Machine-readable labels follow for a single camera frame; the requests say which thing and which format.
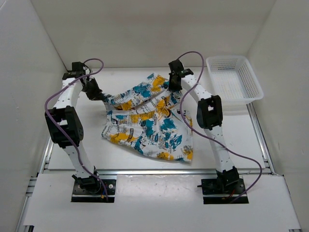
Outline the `colourful printed shorts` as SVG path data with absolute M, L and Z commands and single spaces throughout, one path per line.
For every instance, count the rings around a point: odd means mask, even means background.
M 183 94 L 168 87 L 168 79 L 152 73 L 124 93 L 106 95 L 101 136 L 151 159 L 190 163 L 192 118 L 179 109 Z

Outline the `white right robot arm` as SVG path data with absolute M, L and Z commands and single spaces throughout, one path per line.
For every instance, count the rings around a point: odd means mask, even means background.
M 213 191 L 216 193 L 233 191 L 239 181 L 239 173 L 225 147 L 221 98 L 210 94 L 201 84 L 198 84 L 190 69 L 169 73 L 169 90 L 181 89 L 185 89 L 197 103 L 198 125 L 210 140 L 217 174 Z

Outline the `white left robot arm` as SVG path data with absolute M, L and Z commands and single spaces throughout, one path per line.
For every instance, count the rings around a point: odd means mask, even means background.
M 44 115 L 53 143 L 65 151 L 75 168 L 73 178 L 80 188 L 107 198 L 106 185 L 83 146 L 84 129 L 75 109 L 81 92 L 92 101 L 103 100 L 102 90 L 91 75 L 89 68 L 64 73 L 62 89 L 46 100 Z

